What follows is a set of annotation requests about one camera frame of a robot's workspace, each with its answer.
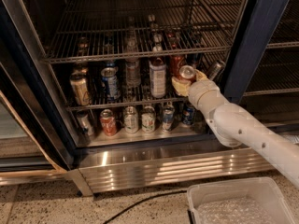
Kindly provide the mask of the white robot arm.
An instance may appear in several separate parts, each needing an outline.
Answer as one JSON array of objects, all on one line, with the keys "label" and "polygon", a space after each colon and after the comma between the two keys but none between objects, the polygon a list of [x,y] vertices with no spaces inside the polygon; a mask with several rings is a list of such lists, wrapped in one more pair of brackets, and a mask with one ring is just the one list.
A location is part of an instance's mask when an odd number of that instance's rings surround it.
[{"label": "white robot arm", "polygon": [[172,77],[172,85],[202,113],[221,144],[251,147],[299,188],[299,146],[269,130],[241,106],[230,103],[215,82],[200,71],[192,80]]}]

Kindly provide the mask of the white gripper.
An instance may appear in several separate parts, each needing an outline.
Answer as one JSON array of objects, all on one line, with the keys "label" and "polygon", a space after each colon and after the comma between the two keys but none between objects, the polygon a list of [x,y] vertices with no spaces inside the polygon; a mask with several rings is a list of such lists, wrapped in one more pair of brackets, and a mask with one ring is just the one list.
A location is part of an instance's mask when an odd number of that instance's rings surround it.
[{"label": "white gripper", "polygon": [[195,70],[195,73],[197,81],[192,85],[189,80],[172,77],[172,86],[177,95],[188,96],[189,102],[204,116],[217,107],[228,104],[214,81],[207,79],[206,74],[199,70]]}]

